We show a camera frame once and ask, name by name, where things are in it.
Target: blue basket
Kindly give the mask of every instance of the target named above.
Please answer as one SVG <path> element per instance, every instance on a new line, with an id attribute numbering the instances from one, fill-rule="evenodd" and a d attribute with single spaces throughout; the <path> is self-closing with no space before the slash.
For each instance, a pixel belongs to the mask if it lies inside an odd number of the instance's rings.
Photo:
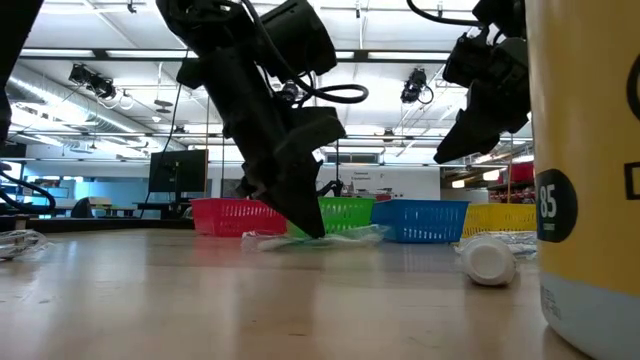
<path id="1" fill-rule="evenodd" d="M 387 225 L 389 241 L 449 243 L 460 240 L 467 201 L 389 200 L 373 206 L 371 222 Z"/>

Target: black cable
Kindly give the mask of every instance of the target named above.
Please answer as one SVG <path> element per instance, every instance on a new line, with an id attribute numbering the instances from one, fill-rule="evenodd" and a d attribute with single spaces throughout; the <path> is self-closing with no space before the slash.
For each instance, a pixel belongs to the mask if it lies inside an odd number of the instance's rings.
<path id="1" fill-rule="evenodd" d="M 184 55 L 184 58 L 182 59 L 182 61 L 186 60 L 188 56 L 189 56 L 189 50 L 187 49 L 187 53 Z M 151 174 L 151 177 L 149 178 L 149 187 L 151 187 L 151 185 L 156 180 L 156 176 L 158 175 L 158 169 L 162 167 L 161 166 L 162 159 L 164 158 L 164 154 L 167 152 L 167 148 L 169 147 L 169 143 L 171 142 L 171 138 L 173 137 L 173 129 L 175 128 L 175 125 L 176 125 L 176 115 L 178 114 L 178 102 L 180 100 L 180 92 L 182 92 L 182 84 L 178 85 L 178 94 L 176 95 L 176 101 L 175 101 L 176 105 L 173 107 L 173 116 L 171 116 L 171 129 L 169 130 L 169 137 L 167 138 L 167 142 L 164 144 L 164 148 L 160 153 L 160 159 L 158 159 L 158 166 L 156 167 L 155 171 L 153 172 L 153 174 Z M 147 197 L 144 199 L 144 206 L 142 208 L 142 211 L 140 212 L 140 219 L 142 219 L 142 217 L 144 216 L 144 210 L 145 210 L 144 208 L 147 207 L 147 203 L 149 203 L 150 195 L 151 195 L 151 189 L 147 191 Z"/>
<path id="2" fill-rule="evenodd" d="M 29 184 L 26 181 L 15 179 L 7 175 L 3 170 L 0 170 L 0 176 L 11 181 L 12 183 L 16 183 L 23 187 L 29 188 L 35 192 L 39 192 L 40 194 L 44 195 L 44 197 L 46 197 L 47 200 L 49 200 L 49 205 L 47 205 L 46 207 L 23 204 L 13 200 L 12 198 L 9 197 L 9 195 L 7 195 L 7 193 L 4 192 L 3 189 L 0 189 L 0 198 L 2 198 L 2 200 L 4 200 L 7 204 L 13 206 L 14 208 L 20 211 L 24 211 L 29 214 L 48 214 L 56 208 L 56 199 L 48 191 L 36 185 Z"/>
<path id="3" fill-rule="evenodd" d="M 262 24 L 262 20 L 260 20 L 260 15 L 251 4 L 251 1 L 249 0 L 241 0 L 241 1 L 244 4 L 244 6 L 247 8 L 247 11 L 249 11 L 251 18 L 253 19 L 253 23 L 258 29 L 258 32 L 260 33 L 260 36 L 266 43 L 267 47 L 269 48 L 269 51 L 271 51 L 271 53 L 276 58 L 276 60 L 278 60 L 278 62 L 286 70 L 287 75 L 291 78 L 291 80 L 293 80 L 293 82 L 296 85 L 298 85 L 298 87 L 306 91 L 307 95 L 310 94 L 311 97 L 315 96 L 320 99 L 339 103 L 339 104 L 357 104 L 357 103 L 363 102 L 369 96 L 369 90 L 366 87 L 358 84 L 340 85 L 341 88 L 339 89 L 339 90 L 356 90 L 356 91 L 362 92 L 362 95 L 355 96 L 355 97 L 343 97 L 343 96 L 330 95 L 323 92 L 322 89 L 314 89 L 311 86 L 307 85 L 304 81 L 302 81 L 302 79 L 300 79 L 300 77 L 296 75 L 296 73 L 291 69 L 291 67 L 289 67 L 289 64 L 287 63 L 287 61 L 282 57 L 282 54 L 280 54 L 280 51 L 271 40 L 269 33 L 267 33 L 267 29 L 265 29 L 264 24 Z"/>
<path id="4" fill-rule="evenodd" d="M 436 96 L 433 93 L 433 90 L 429 86 L 427 86 L 425 90 L 429 90 L 429 92 L 431 93 L 431 99 L 429 99 L 429 101 L 427 101 L 427 102 L 424 102 L 424 101 L 420 100 L 420 97 L 418 97 L 418 102 L 421 103 L 422 105 L 429 105 L 429 104 L 431 104 L 433 102 L 433 100 L 435 99 Z"/>
<path id="5" fill-rule="evenodd" d="M 340 90 L 353 90 L 353 88 L 351 86 L 353 86 L 353 85 L 351 85 L 351 84 L 331 85 L 331 86 L 324 86 L 324 87 L 321 87 L 321 88 L 316 89 L 316 90 L 322 91 L 323 93 L 327 93 L 327 92 L 331 92 L 331 91 L 340 91 Z M 306 101 L 308 101 L 309 99 L 311 99 L 314 96 L 320 97 L 320 96 L 317 96 L 315 94 L 311 94 L 311 93 L 307 92 L 307 94 L 305 96 L 303 96 L 302 99 L 298 100 L 298 103 L 304 104 Z"/>
<path id="6" fill-rule="evenodd" d="M 498 33 L 496 34 L 496 36 L 493 37 L 493 46 L 498 45 L 498 39 L 500 38 L 500 36 L 502 36 L 503 31 L 502 30 L 498 30 Z"/>
<path id="7" fill-rule="evenodd" d="M 429 13 L 427 13 L 426 11 L 420 10 L 414 3 L 413 0 L 407 0 L 407 5 L 409 5 L 409 8 L 411 9 L 411 11 L 413 11 L 414 13 L 418 14 L 419 16 L 427 19 L 427 20 L 431 20 L 437 23 L 441 23 L 441 24 L 447 24 L 447 25 L 460 25 L 460 26 L 474 26 L 474 27 L 484 27 L 485 25 L 479 21 L 473 21 L 473 20 L 460 20 L 460 19 L 447 19 L 447 18 L 441 18 L 435 15 L 431 15 Z"/>

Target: monitor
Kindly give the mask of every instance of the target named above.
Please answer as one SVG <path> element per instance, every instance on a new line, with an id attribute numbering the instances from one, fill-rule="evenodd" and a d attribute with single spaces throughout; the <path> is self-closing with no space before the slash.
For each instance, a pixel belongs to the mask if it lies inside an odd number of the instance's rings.
<path id="1" fill-rule="evenodd" d="M 149 192 L 205 192 L 208 164 L 208 150 L 154 153 L 149 169 Z"/>

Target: wooden table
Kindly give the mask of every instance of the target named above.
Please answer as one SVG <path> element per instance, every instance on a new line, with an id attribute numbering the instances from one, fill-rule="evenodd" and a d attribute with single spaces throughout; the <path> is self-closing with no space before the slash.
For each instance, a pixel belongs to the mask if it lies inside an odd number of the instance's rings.
<path id="1" fill-rule="evenodd" d="M 538 270 L 476 287 L 448 246 L 243 253 L 187 230 L 55 234 L 0 263 L 3 360 L 584 359 Z"/>

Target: clear plastic bag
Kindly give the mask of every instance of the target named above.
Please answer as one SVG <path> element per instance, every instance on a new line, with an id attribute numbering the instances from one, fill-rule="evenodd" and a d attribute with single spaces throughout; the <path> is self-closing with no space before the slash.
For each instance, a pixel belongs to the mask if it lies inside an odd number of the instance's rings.
<path id="1" fill-rule="evenodd" d="M 460 239 L 460 244 L 456 247 L 459 254 L 473 240 L 491 238 L 502 241 L 509 246 L 509 250 L 516 257 L 534 258 L 538 252 L 538 237 L 535 231 L 492 231 L 477 233 L 468 238 Z"/>
<path id="2" fill-rule="evenodd" d="M 357 248 L 373 246 L 384 239 L 388 226 L 369 225 L 327 234 L 321 239 L 291 237 L 251 231 L 242 235 L 242 249 L 249 252 L 277 251 L 290 248 Z"/>
<path id="3" fill-rule="evenodd" d="M 0 233 L 0 259 L 32 254 L 48 246 L 47 237 L 33 230 L 15 230 Z"/>

